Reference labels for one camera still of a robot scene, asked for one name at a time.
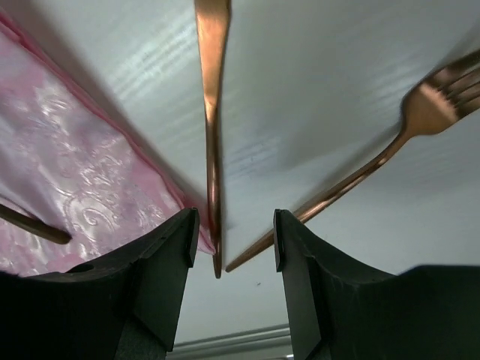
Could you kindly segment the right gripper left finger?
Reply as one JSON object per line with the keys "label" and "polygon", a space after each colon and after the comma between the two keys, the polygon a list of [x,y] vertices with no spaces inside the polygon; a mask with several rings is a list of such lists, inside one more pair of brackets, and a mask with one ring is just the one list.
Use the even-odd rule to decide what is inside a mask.
{"label": "right gripper left finger", "polygon": [[69,271],[2,272],[1,357],[164,359],[175,343],[199,229],[199,212],[185,208]]}

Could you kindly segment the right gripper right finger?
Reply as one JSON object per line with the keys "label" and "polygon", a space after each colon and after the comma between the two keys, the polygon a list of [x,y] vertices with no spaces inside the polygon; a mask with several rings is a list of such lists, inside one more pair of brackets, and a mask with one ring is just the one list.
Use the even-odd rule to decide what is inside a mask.
{"label": "right gripper right finger", "polygon": [[420,265],[399,275],[354,259],[290,211],[274,247],[296,359],[477,359],[479,268]]}

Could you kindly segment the dark wooden spoon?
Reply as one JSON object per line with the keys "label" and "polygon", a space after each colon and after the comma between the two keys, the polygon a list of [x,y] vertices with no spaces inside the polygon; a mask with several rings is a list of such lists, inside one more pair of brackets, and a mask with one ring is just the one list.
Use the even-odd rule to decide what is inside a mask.
{"label": "dark wooden spoon", "polygon": [[72,239],[72,236],[68,232],[47,225],[41,220],[27,217],[5,205],[1,205],[1,219],[33,235],[40,236],[42,239],[59,245],[66,245]]}

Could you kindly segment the pink satin rose cloth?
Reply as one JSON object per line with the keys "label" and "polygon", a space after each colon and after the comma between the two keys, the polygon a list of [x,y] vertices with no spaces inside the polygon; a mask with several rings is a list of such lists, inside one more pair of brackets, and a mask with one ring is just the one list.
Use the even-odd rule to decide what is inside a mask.
{"label": "pink satin rose cloth", "polygon": [[71,236],[1,222],[1,270],[32,276],[107,254],[194,201],[2,14],[1,204]]}

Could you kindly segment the wooden knife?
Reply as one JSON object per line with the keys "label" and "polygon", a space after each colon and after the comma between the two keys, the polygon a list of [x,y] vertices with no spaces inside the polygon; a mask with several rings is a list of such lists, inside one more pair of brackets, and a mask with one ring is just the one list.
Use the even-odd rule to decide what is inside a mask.
{"label": "wooden knife", "polygon": [[214,245],[214,276],[221,278],[223,265],[223,182],[221,159],[221,86],[230,30],[231,2],[195,1],[196,30],[205,109],[205,154],[208,227]]}

